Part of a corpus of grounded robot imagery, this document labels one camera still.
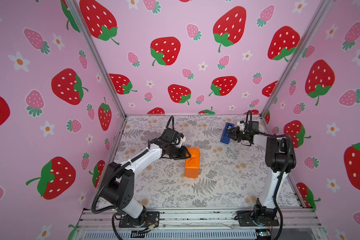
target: blue case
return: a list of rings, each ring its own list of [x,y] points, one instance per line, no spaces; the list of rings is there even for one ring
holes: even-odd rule
[[[230,138],[225,134],[225,131],[228,130],[228,127],[229,127],[229,126],[231,126],[231,128],[233,128],[235,125],[232,124],[232,123],[229,123],[229,122],[227,122],[227,123],[225,124],[225,128],[224,128],[224,131],[223,131],[223,135],[221,136],[221,139],[220,139],[220,142],[222,142],[222,143],[226,143],[226,144],[229,143]]]

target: pink wall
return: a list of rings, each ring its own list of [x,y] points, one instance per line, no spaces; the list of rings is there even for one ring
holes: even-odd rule
[[[127,114],[146,114],[154,108],[162,108],[165,113],[199,113],[205,109],[211,110],[211,107],[212,112],[219,114],[239,114],[248,111],[252,102],[256,104],[251,109],[263,109],[268,100],[262,94],[263,90],[267,91],[268,85],[278,80],[286,65],[284,59],[272,58],[278,54],[279,47],[282,49],[286,46],[289,50],[297,45],[298,35],[304,34],[320,1],[77,2],[107,71],[113,74],[114,79],[121,80],[115,83],[115,87],[120,90],[118,96]],[[266,24],[259,27],[258,19],[260,26],[262,19]],[[225,32],[230,35],[226,40],[219,36]],[[151,47],[154,49],[153,56],[158,58],[155,62]],[[254,80],[257,83],[254,84],[253,76],[256,73],[261,73],[261,76]],[[220,80],[220,83],[226,79],[228,86],[237,83],[233,88],[215,90],[221,94],[217,96],[211,90],[214,79]],[[213,83],[220,86],[217,80]],[[168,92],[169,86],[169,91],[174,90],[171,93],[174,98]],[[180,95],[184,96],[184,103],[178,103],[181,99],[177,96]]]
[[[94,195],[89,170],[106,161],[105,139],[112,146],[120,125],[81,34],[72,24],[67,30],[66,23],[60,1],[0,1],[0,239],[68,239]],[[25,28],[34,31],[24,35]],[[84,66],[80,49],[86,54]],[[71,70],[58,75],[65,69]],[[81,92],[76,74],[88,89],[82,101],[75,99]],[[111,110],[106,131],[98,117],[104,97]],[[90,116],[87,104],[93,106]],[[85,152],[89,160],[83,161],[83,170]],[[42,179],[26,185],[37,177]]]
[[[295,149],[298,163],[291,174],[296,183],[300,182],[298,187],[301,190],[303,184],[310,189],[307,191],[307,204],[316,204],[316,214],[331,239],[360,239],[358,22],[360,0],[333,3],[309,43],[308,54],[300,58],[296,70],[278,94],[278,102],[271,107],[272,117],[268,124],[268,128],[274,131],[278,126],[279,133],[284,129],[289,131],[296,147],[300,145]],[[343,44],[353,46],[345,51]],[[290,87],[290,83],[293,80],[296,81],[296,90],[291,95],[294,87]],[[322,88],[317,90],[316,87],[315,90],[318,83]],[[305,136],[311,138],[303,138],[302,126]]]

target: floral patterned surface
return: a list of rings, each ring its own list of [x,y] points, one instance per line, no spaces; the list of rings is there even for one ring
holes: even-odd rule
[[[146,207],[251,207],[261,194],[267,173],[265,148],[220,142],[226,122],[244,115],[175,116],[175,129],[187,138],[185,145],[200,149],[198,179],[184,176],[185,160],[157,160],[135,180],[134,197]],[[115,162],[132,158],[148,139],[161,135],[169,116],[128,117]],[[299,206],[288,181],[278,198],[280,206]],[[100,199],[99,207],[110,205]]]

